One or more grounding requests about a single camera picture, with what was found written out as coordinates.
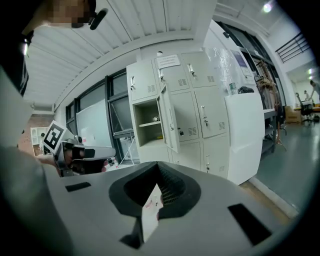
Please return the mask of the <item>white open shelf cabinet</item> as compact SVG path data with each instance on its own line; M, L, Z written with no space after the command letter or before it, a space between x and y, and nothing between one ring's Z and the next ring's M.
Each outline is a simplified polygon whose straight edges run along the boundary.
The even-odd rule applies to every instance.
M41 137L41 134L46 134L49 127L31 127L30 128L30 140L32 144L33 154L35 156L43 155L43 149L41 147L41 143L43 141L43 138Z

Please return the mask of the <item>white paper notice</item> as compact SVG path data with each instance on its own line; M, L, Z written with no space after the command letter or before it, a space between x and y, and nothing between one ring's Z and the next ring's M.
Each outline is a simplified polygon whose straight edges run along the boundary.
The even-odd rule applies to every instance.
M155 59L159 69L175 67L181 65L177 54L162 56Z

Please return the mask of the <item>wooden coat stand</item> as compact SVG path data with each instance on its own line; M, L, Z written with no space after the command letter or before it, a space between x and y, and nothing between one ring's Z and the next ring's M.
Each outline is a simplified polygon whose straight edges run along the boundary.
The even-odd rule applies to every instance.
M285 128L285 109L278 86L272 78L272 72L269 70L268 65L263 60L259 60L256 63L256 67L258 75L254 77L254 81L261 97L263 110L274 109L276 111L276 150L276 146L284 146L281 141L281 132L283 131L287 134Z

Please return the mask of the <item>black window frame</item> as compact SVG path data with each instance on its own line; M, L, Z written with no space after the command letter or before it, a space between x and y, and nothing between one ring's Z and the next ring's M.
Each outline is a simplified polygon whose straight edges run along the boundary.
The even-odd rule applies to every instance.
M133 165L140 162L130 114L127 71L122 69L82 92L66 107L66 126L78 134L76 115L87 107L105 100L106 118L111 147L116 151L117 163Z

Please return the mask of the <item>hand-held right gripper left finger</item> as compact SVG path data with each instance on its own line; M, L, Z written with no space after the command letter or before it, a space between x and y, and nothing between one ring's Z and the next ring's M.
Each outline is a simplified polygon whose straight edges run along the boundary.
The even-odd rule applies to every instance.
M47 232L59 256L149 256L144 254L141 205L125 183L156 170L156 162L104 173L61 178L45 165L50 205Z

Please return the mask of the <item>person's black shirt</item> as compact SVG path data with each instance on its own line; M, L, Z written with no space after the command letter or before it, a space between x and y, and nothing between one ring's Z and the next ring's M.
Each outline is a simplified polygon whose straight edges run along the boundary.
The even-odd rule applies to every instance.
M26 92L30 77L25 55L29 45L30 41L22 34L0 41L0 65L21 96Z

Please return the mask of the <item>white whiteboard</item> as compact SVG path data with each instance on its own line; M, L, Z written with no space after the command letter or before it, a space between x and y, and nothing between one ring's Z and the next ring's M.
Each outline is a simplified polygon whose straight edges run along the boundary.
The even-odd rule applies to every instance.
M111 147L105 100L101 100L76 114L78 135L82 144Z

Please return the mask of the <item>white metal locker cabinet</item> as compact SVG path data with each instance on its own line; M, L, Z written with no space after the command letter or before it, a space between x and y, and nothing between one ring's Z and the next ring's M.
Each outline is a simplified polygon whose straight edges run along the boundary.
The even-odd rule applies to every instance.
M133 131L139 160L163 161L226 178L229 122L214 69L203 51L178 53L180 65L158 68L144 59L126 68ZM180 152L164 143L157 97L164 83L174 106ZM179 128L184 135L180 136Z

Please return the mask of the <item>brown cardboard box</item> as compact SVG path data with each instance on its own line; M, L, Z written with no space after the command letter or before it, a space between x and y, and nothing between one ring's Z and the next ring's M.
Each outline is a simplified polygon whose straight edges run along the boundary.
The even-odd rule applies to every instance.
M301 110L294 110L291 106L285 106L285 121L287 124L300 124L302 122Z

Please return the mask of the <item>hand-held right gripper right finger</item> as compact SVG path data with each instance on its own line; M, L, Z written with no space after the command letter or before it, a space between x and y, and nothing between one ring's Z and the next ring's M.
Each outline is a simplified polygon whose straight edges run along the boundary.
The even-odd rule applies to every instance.
M148 256L275 256L291 230L268 206L233 182L181 165L160 162L193 178L197 204L184 216L159 221L143 245Z

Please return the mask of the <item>locker door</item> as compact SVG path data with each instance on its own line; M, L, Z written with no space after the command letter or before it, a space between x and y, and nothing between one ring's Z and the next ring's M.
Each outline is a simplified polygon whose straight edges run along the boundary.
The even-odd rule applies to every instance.
M164 83L157 98L164 144L176 153L180 152L180 140L174 105L169 86Z

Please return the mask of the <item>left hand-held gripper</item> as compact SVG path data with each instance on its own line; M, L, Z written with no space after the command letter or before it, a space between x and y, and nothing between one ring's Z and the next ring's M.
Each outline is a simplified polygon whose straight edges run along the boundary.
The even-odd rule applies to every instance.
M101 173L105 161L116 155L112 147L84 146L81 137L56 121L44 134L43 145L53 155L61 177Z

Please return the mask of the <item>black office chair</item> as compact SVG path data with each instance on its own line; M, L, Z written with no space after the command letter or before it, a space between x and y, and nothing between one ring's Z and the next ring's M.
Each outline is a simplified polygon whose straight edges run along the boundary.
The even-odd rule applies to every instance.
M310 124L313 122L312 113L313 113L313 103L311 101L302 101L300 103L300 113L301 113L301 123Z

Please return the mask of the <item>black railing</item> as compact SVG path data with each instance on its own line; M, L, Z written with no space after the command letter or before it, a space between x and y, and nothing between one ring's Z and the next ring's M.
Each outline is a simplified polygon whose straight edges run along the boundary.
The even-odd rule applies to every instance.
M310 49L310 45L304 35L300 32L288 42L279 47L275 52L283 63L303 54Z

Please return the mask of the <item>clear plastic sheet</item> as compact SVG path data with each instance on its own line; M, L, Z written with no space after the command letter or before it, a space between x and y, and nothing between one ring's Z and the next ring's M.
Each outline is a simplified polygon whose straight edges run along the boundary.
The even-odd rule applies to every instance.
M238 50L217 47L204 47L203 51L209 58L214 75L223 96L231 96L230 83L235 83L238 90L242 86L254 89L254 75L243 54Z

